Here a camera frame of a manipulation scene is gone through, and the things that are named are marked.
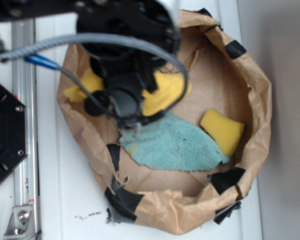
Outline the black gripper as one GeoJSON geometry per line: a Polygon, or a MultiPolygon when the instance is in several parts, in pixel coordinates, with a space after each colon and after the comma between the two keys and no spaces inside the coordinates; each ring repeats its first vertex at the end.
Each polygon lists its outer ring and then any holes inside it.
{"type": "MultiPolygon", "coordinates": [[[[150,53],[135,53],[119,60],[100,60],[90,57],[92,72],[102,78],[104,90],[93,90],[92,96],[106,109],[111,106],[119,118],[140,116],[143,90],[158,89],[154,77],[158,60],[150,53]]],[[[117,119],[116,126],[125,141],[140,138],[142,124],[136,119],[117,119]]]]}

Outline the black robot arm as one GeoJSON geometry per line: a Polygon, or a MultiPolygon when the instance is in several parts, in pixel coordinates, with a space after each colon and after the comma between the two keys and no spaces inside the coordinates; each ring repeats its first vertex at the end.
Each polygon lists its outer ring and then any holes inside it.
{"type": "Polygon", "coordinates": [[[58,70],[86,92],[71,72],[38,55],[56,46],[80,44],[104,84],[104,90],[87,94],[85,109],[92,116],[114,118],[122,134],[133,130],[136,138],[144,125],[161,118],[181,100],[178,97],[150,116],[143,114],[142,91],[157,90],[156,70],[169,62],[187,76],[176,57],[181,40],[177,9],[159,0],[0,0],[0,23],[65,13],[77,14],[76,34],[13,50],[6,50],[0,39],[0,62],[24,59],[58,70]]]}

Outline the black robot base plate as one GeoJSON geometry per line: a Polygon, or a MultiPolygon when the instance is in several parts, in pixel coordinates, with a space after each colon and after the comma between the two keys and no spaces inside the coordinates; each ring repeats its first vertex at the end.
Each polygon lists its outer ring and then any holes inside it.
{"type": "Polygon", "coordinates": [[[0,84],[0,185],[27,156],[26,109],[0,84]]]}

